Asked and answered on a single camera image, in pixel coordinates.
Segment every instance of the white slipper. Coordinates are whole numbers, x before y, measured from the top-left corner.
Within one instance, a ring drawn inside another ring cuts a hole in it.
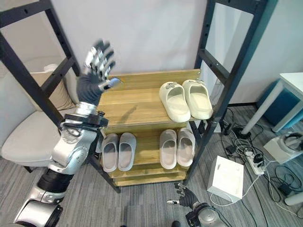
[[[167,82],[159,90],[159,97],[167,115],[175,122],[187,122],[190,111],[185,101],[184,88],[176,82]]]
[[[178,131],[177,162],[180,166],[188,167],[193,163],[195,141],[193,133],[187,128]]]
[[[213,114],[213,108],[204,82],[188,79],[182,86],[191,115],[201,120],[209,119]]]
[[[117,134],[108,134],[102,141],[102,166],[107,173],[113,172],[118,166],[118,143]]]
[[[125,132],[120,137],[118,161],[120,171],[128,171],[133,167],[136,145],[137,139],[133,134]]]
[[[160,135],[160,163],[165,169],[173,169],[177,164],[177,134],[172,129]]]

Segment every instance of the metal shelf frame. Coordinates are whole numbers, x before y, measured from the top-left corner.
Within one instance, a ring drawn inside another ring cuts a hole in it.
[[[184,180],[184,184],[187,184],[190,177],[193,175],[195,168],[198,166],[200,157],[202,156],[214,130],[219,123],[219,121],[224,117],[226,109],[233,93],[235,92],[252,56],[255,52],[258,43],[263,35],[266,25],[260,26],[261,18],[266,9],[268,0],[208,0],[206,6],[205,17],[203,21],[203,28],[200,36],[199,47],[197,50],[195,69],[201,67],[202,61],[204,61],[207,66],[212,70],[216,77],[224,85],[224,89],[218,100],[218,103],[214,107],[213,116],[207,120],[207,127],[203,121],[200,121],[199,127],[196,127],[195,122],[190,122],[190,127],[196,138],[198,149],[195,153],[193,164],[190,166],[187,177]],[[214,15],[215,4],[223,4],[234,9],[239,9],[241,11],[250,13],[253,15],[252,22],[246,33],[245,39],[240,48],[239,54],[236,61],[232,67],[231,72],[216,60],[216,58],[208,52],[205,47],[208,39],[209,30],[211,27],[211,22]],[[267,14],[269,17],[263,19],[262,23],[267,24],[269,18],[276,6],[276,1],[273,6],[267,8]]]
[[[205,47],[208,39],[209,30],[214,14],[215,4],[223,4],[228,7],[242,10],[244,12],[252,14],[253,20],[248,29],[244,42],[241,46],[240,52],[237,56],[235,64],[229,73],[219,61],[215,59],[213,55],[208,52]],[[259,26],[262,15],[265,11],[267,0],[208,0],[206,6],[206,12],[203,22],[203,28],[200,36],[199,46],[196,55],[195,69],[201,67],[202,61],[205,61],[207,66],[213,71],[216,77],[224,85],[224,89],[219,98],[217,105],[214,107],[214,114],[211,119],[207,120],[207,128],[204,130],[203,121],[200,122],[197,128],[194,122],[190,122],[191,129],[196,138],[198,149],[194,157],[193,164],[187,172],[187,177],[184,183],[187,183],[194,173],[195,168],[198,165],[199,159],[205,150],[217,123],[222,119],[228,103],[242,78],[245,69],[248,66],[249,61],[252,58],[254,51],[263,35],[266,26]],[[268,14],[271,15],[274,7],[271,7]],[[2,34],[0,34],[1,44],[1,60],[12,75],[17,79],[21,86],[29,93],[29,95],[37,102],[46,115],[54,122],[59,128],[60,123],[63,121],[63,117],[49,100],[49,96],[57,87],[61,79],[64,77],[70,67],[74,70],[76,76],[80,75],[80,67],[75,60],[75,56],[72,49],[66,39],[63,29],[60,25],[56,12],[50,2],[50,0],[40,0],[31,4],[27,4],[21,7],[9,9],[0,13],[0,28],[10,25],[19,20],[25,19],[29,16],[45,11],[53,30],[57,36],[57,39],[64,50],[66,58],[58,66],[58,68],[52,73],[52,75],[46,80],[46,82],[39,87],[35,80],[31,77],[30,73],[23,65],[22,61],[15,54],[9,43],[5,40]],[[109,177],[102,169],[102,166],[95,159],[93,153],[96,148],[97,140],[100,133],[98,133],[95,141],[90,147],[89,162],[94,168],[104,177],[104,179],[114,188],[116,192],[120,192],[120,188],[117,187],[112,178]]]
[[[32,99],[34,99],[34,101],[53,121],[53,123],[58,128],[60,128],[60,124],[64,118],[49,100],[49,97],[70,68],[73,69],[76,76],[79,76],[80,67],[75,59],[74,53],[66,38],[66,35],[64,34],[64,31],[60,25],[60,21],[56,15],[51,1],[40,0],[0,12],[0,28],[43,11],[45,11],[47,18],[53,28],[53,31],[66,55],[66,58],[60,63],[55,71],[44,82],[44,84],[40,87],[36,83],[34,78],[30,75],[29,71],[26,69],[20,58],[11,48],[2,33],[0,33],[0,57],[1,61],[20,83],[20,85],[25,89],[25,91],[27,91],[27,93],[32,97]],[[101,164],[94,156],[96,145],[100,136],[102,136],[101,133],[97,133],[96,139],[93,141],[89,148],[89,156],[87,158],[88,162],[98,171],[98,173],[110,184],[110,186],[117,193],[120,193],[121,189],[117,187],[113,179],[103,171]]]

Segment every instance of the blue stool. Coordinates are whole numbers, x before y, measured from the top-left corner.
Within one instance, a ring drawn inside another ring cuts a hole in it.
[[[279,80],[272,83],[268,89],[265,91],[263,96],[257,102],[257,108],[259,108],[264,100],[267,98],[269,93],[275,87]],[[289,92],[286,88],[279,94],[276,100],[272,103],[272,105],[266,110],[263,116],[273,125],[276,125],[288,114],[294,106],[300,100],[294,96],[291,92]],[[301,110],[294,118],[292,118],[284,127],[283,129],[288,129],[297,122],[299,122],[303,118],[303,110]]]

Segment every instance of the gray slipper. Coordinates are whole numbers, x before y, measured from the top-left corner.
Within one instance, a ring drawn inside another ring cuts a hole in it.
[[[160,163],[165,169],[173,169],[177,164],[177,134],[172,129],[160,135]]]
[[[188,167],[193,163],[195,142],[193,133],[187,128],[178,131],[177,162],[179,165]]]
[[[133,167],[136,145],[137,139],[133,134],[125,132],[120,137],[118,161],[120,171],[128,171]]]
[[[108,134],[102,141],[102,166],[107,173],[113,172],[118,166],[118,142],[117,134]]]

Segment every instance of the floor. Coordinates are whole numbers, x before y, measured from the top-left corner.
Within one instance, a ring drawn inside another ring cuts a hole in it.
[[[246,124],[255,112],[253,106],[232,107],[235,120],[238,124]],[[228,111],[226,121],[231,120],[231,112]],[[263,145],[276,135],[288,131],[303,130],[303,123],[296,124],[293,128],[282,130],[274,134],[268,122],[261,119],[258,122],[263,126],[264,132],[259,135],[254,144],[263,150]],[[256,135],[260,128],[252,129],[252,136]],[[190,179],[188,187],[198,196],[201,202],[210,201],[210,194],[206,191],[211,163],[217,155],[224,156],[220,136],[214,134],[206,151],[201,157],[199,165]],[[303,156],[295,159],[296,163],[303,166]],[[291,168],[301,179],[303,171],[296,163],[290,161],[285,164]],[[271,163],[267,168],[270,175],[274,174],[276,163]],[[43,173],[43,168],[37,168],[29,174],[26,170],[14,163],[0,160],[0,224],[11,222],[18,209],[22,205],[31,186],[37,182]],[[244,192],[251,184],[248,173],[244,170]],[[257,193],[260,197],[268,226],[270,227],[301,227],[303,219],[279,208],[271,199],[267,191],[267,182],[261,177],[255,183]],[[138,186],[123,187],[121,194],[114,190],[98,175],[95,169],[89,165],[83,166],[74,176],[69,186],[67,195],[61,205],[64,208],[59,227],[170,227],[173,220],[179,220],[183,227],[187,226],[185,215],[189,208],[170,206],[166,204],[167,199],[177,198],[173,183],[155,183]],[[219,204],[226,201],[214,198]],[[258,227],[265,227],[266,222],[260,208],[253,187],[243,199],[251,213],[256,219]],[[287,207],[283,202],[281,206],[297,212],[302,205]],[[243,204],[238,202],[228,207],[217,207],[233,227],[255,226],[250,214]]]

